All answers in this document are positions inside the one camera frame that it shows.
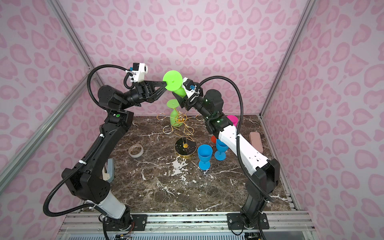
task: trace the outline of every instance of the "side wall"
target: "side wall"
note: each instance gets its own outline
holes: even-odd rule
[[[85,75],[43,0],[0,3],[0,172]]]
[[[321,0],[264,119],[322,239],[384,238],[384,3]]]
[[[169,70],[197,82],[224,75],[239,86],[247,114],[259,113],[296,28],[306,0],[61,0],[95,65],[149,66],[148,80],[161,81]],[[125,73],[101,70],[106,84],[125,91]],[[229,83],[220,90],[225,113],[239,113]],[[170,113],[161,100],[133,108],[136,115]]]
[[[64,216],[47,217],[43,203],[61,180],[61,172],[72,168],[99,135],[105,112],[84,90],[49,137],[0,196],[1,239],[53,239]],[[51,201],[51,211],[79,205],[64,185]]]

